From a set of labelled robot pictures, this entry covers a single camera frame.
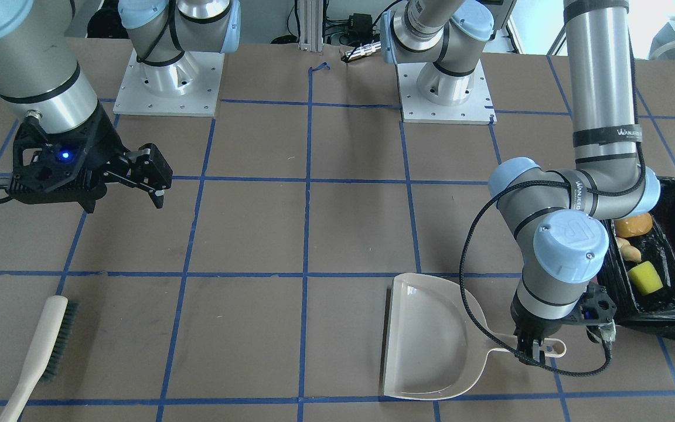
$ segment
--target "yellow sponge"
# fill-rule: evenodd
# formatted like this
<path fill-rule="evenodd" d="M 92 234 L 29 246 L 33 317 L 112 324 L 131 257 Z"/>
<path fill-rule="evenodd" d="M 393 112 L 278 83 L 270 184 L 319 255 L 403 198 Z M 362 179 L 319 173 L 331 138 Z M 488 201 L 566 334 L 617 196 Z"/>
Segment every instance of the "yellow sponge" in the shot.
<path fill-rule="evenodd" d="M 637 267 L 632 268 L 627 272 L 629 281 L 640 291 L 640 294 L 647 296 L 648 294 L 658 291 L 663 287 L 661 276 L 658 271 L 649 261 L 645 261 Z"/>

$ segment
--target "floor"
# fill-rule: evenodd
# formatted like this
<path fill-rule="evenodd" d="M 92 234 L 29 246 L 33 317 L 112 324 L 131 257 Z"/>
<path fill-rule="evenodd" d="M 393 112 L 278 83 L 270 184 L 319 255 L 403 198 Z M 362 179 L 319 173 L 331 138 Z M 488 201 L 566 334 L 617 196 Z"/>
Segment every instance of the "floor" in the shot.
<path fill-rule="evenodd" d="M 110 113 L 131 45 L 70 43 Z M 502 160 L 573 166 L 567 59 L 482 60 L 493 126 L 402 123 L 380 58 L 346 66 L 336 49 L 270 45 L 227 57 L 215 120 L 110 113 L 127 147 L 155 142 L 173 166 L 166 206 L 120 186 L 90 216 L 0 206 L 0 411 L 56 292 L 80 314 L 24 422 L 675 420 L 675 342 L 624 328 L 591 379 L 498 353 L 455 400 L 381 396 L 391 278 L 455 277 Z M 639 62 L 637 84 L 647 163 L 675 176 L 675 62 Z M 15 128 L 0 102 L 0 173 Z M 509 333 L 520 253 L 495 212 L 473 242 L 469 290 Z M 557 337 L 560 368 L 602 363 L 582 329 Z"/>

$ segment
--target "brush bristles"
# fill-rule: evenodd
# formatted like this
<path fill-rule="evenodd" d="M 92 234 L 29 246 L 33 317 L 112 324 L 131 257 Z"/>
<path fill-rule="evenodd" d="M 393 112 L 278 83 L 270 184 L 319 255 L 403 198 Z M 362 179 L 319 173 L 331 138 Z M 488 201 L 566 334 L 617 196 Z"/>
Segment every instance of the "brush bristles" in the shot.
<path fill-rule="evenodd" d="M 49 363 L 46 364 L 46 370 L 43 371 L 42 376 L 40 376 L 41 382 L 53 381 L 57 372 L 59 372 L 59 363 L 67 348 L 69 336 L 72 334 L 72 325 L 75 316 L 77 316 L 77 303 L 68 302 L 67 309 L 64 310 L 64 318 L 62 318 L 62 326 L 60 326 L 59 334 L 56 336 L 56 343 L 54 343 L 54 348 L 51 350 Z"/>

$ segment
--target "dustpan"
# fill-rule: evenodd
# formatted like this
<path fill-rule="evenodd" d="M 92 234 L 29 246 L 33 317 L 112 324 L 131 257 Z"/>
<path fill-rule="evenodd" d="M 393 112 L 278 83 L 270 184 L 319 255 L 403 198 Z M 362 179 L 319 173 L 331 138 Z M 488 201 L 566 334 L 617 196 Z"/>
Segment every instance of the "dustpan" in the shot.
<path fill-rule="evenodd" d="M 476 319 L 488 329 L 476 298 L 467 293 Z M 517 337 L 495 333 L 516 348 Z M 546 339 L 546 356 L 560 358 L 564 342 Z M 385 348 L 383 393 L 410 400 L 442 400 L 470 390 L 491 352 L 506 352 L 473 325 L 460 285 L 431 275 L 394 278 Z"/>

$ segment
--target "white brush handle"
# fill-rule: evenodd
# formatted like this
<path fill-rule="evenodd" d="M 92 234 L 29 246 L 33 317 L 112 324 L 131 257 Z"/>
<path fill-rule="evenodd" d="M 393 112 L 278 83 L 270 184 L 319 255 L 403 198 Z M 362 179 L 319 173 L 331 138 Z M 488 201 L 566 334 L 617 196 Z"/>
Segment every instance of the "white brush handle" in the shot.
<path fill-rule="evenodd" d="M 30 341 L 30 348 L 22 364 L 22 372 L 19 375 L 17 387 L 12 393 L 5 410 L 0 415 L 0 422 L 16 422 L 22 409 L 30 398 L 35 384 L 37 384 L 46 365 L 51 358 L 59 328 L 64 319 L 64 310 L 67 309 L 67 298 L 64 296 L 51 296 L 46 299 L 43 312 L 40 313 L 38 326 Z"/>

